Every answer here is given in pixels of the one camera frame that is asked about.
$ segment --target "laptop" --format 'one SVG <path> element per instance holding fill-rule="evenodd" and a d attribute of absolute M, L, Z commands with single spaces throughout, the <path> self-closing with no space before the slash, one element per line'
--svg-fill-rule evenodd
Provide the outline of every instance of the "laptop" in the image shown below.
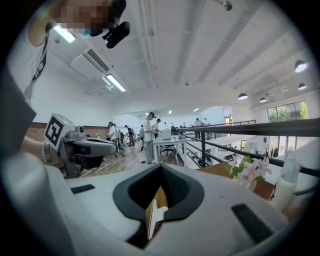
<path fill-rule="evenodd" d="M 171 130 L 161 130 L 162 133 L 162 139 L 164 140 L 171 140 Z"/>

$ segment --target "potted plant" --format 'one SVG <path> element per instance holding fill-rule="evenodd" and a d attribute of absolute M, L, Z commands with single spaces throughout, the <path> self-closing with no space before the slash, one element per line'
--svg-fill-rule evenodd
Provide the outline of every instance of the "potted plant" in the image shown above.
<path fill-rule="evenodd" d="M 258 181 L 264 181 L 266 173 L 271 174 L 268 168 L 269 158 L 251 159 L 249 155 L 245 156 L 243 160 L 237 164 L 237 159 L 230 161 L 227 171 L 232 177 L 232 180 L 254 191 Z"/>

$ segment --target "camera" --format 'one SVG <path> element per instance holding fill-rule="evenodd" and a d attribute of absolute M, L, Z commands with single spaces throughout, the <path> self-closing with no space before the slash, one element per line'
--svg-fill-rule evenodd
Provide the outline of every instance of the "camera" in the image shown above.
<path fill-rule="evenodd" d="M 106 47 L 108 49 L 114 48 L 120 41 L 130 34 L 130 23 L 125 21 L 120 25 L 115 25 L 113 28 L 110 28 L 108 33 L 106 33 L 102 39 L 106 40 Z"/>
<path fill-rule="evenodd" d="M 232 9 L 232 3 L 230 3 L 229 1 L 224 1 L 223 6 L 227 11 L 230 11 Z"/>

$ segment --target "black rubber insert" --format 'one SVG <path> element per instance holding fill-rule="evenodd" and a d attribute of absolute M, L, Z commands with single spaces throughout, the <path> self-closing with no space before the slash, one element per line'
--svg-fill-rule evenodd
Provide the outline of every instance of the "black rubber insert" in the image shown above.
<path fill-rule="evenodd" d="M 83 186 L 72 187 L 71 191 L 74 194 L 79 194 L 79 193 L 82 193 L 82 192 L 86 192 L 88 190 L 93 190 L 95 188 L 96 188 L 95 186 L 93 186 L 91 184 L 88 184 L 88 185 L 83 185 Z"/>
<path fill-rule="evenodd" d="M 202 203 L 205 191 L 202 185 L 168 165 L 156 164 L 120 182 L 113 190 L 114 203 L 126 217 L 141 222 L 141 226 L 127 242 L 144 248 L 148 243 L 146 209 L 162 187 L 169 210 L 164 222 L 186 219 Z"/>
<path fill-rule="evenodd" d="M 256 244 L 273 235 L 271 229 L 246 204 L 237 204 L 231 209 Z"/>

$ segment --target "air conditioner vent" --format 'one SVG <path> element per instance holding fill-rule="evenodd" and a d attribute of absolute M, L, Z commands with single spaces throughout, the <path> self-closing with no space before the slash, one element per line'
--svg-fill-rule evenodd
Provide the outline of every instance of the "air conditioner vent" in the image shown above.
<path fill-rule="evenodd" d="M 103 68 L 103 70 L 105 70 L 106 72 L 109 71 L 109 67 L 99 58 L 99 56 L 94 52 L 94 50 L 90 49 L 86 52 L 87 54 L 89 54 L 91 56 L 92 59 L 95 60 L 95 62 L 101 67 Z"/>

